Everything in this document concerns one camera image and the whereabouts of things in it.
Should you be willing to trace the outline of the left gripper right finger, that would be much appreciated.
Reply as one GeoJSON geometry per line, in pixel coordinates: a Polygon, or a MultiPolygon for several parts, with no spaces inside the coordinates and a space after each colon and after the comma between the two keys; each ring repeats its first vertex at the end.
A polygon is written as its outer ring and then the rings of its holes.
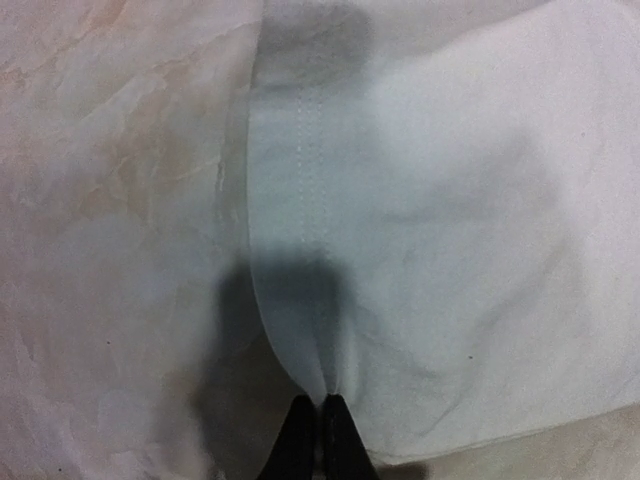
{"type": "Polygon", "coordinates": [[[324,401],[322,448],[324,474],[327,479],[379,479],[341,395],[328,395],[324,401]]]}

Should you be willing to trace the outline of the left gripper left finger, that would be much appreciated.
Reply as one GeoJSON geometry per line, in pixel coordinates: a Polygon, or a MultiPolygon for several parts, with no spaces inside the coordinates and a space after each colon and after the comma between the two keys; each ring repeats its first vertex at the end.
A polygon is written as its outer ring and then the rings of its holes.
{"type": "Polygon", "coordinates": [[[258,480],[311,480],[315,468],[317,411],[306,395],[296,396],[258,480]]]}

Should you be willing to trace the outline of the white t-shirt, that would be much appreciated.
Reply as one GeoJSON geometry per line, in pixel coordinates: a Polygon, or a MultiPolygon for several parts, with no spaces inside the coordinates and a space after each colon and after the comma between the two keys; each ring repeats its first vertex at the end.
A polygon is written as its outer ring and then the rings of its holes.
{"type": "Polygon", "coordinates": [[[254,291],[389,463],[639,400],[639,5],[268,1],[254,291]]]}

